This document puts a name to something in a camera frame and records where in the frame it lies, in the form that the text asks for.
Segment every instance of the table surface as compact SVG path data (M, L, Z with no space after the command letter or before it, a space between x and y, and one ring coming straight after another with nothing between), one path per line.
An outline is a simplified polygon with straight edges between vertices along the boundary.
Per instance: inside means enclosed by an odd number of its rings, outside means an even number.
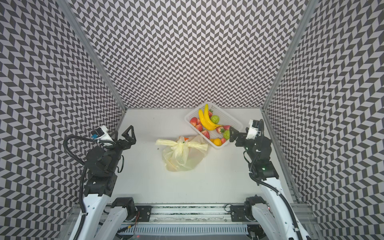
M227 204L243 203L245 198L260 194L261 189L249 178L248 164L242 147L229 143L223 149L208 147L207 156L197 167L185 172L169 172L162 161L162 150L157 139L176 140L179 136L197 133L184 121L191 109L129 109L119 129L119 136L130 125L134 126L137 142L123 152L124 169L116 173L118 179L111 202L117 197L133 197L138 204ZM261 119L260 109L225 109L244 126L249 119ZM282 182L290 203L283 172L272 146L271 161Z

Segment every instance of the basket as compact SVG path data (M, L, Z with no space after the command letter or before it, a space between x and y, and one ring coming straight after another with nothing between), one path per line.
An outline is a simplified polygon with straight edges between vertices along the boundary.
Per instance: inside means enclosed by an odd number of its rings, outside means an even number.
M211 109L213 111L213 114L214 115L217 115L219 118L220 118L220 121L218 124L220 125L231 125L232 127L234 127L235 129L241 131L243 129L243 124L241 124L238 120L236 120L234 117L232 117L230 114L228 114L227 112L225 112L223 109L221 109L220 107L218 107L216 104L214 103L211 103L211 102L206 102L206 103L203 103L201 104L200 106L198 106L197 108L193 109L190 113L188 113L184 120L185 122L191 126L198 134L200 134L201 136L204 137L204 139L209 142L214 148L217 148L217 149L221 149L222 147L224 147L225 145L227 145L229 143L229 140L227 140L223 145L221 146L216 146L213 142L211 142L209 139L207 139L201 132L199 132L199 130L197 130L192 124L190 124L190 120L194 117L196 118L199 118L199 109L203 110L204 112L204 108L205 108L205 105L208 104L208 107L209 109ZM209 136L211 139L214 139L214 138L222 138L223 137L223 134L220 134L220 133L217 133L216 130L213 130L213 131L208 131L209 132Z

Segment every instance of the geometric pattern panel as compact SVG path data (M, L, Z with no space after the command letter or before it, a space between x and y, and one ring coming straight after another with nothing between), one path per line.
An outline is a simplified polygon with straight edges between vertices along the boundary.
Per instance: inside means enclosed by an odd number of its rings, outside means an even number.
M326 239L384 239L383 6L321 0L267 110Z
M70 0L129 108L261 107L308 0Z
M122 110L53 0L0 2L0 80L0 239L55 238L82 169L65 136L113 131Z

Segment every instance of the plastic bag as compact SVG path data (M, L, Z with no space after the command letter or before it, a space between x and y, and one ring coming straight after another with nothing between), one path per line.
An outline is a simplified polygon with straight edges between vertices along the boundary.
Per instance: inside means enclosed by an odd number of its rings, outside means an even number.
M178 140L158 139L156 145L166 145L162 152L163 161L168 171L189 171L194 169L206 156L208 144L202 136L184 138Z

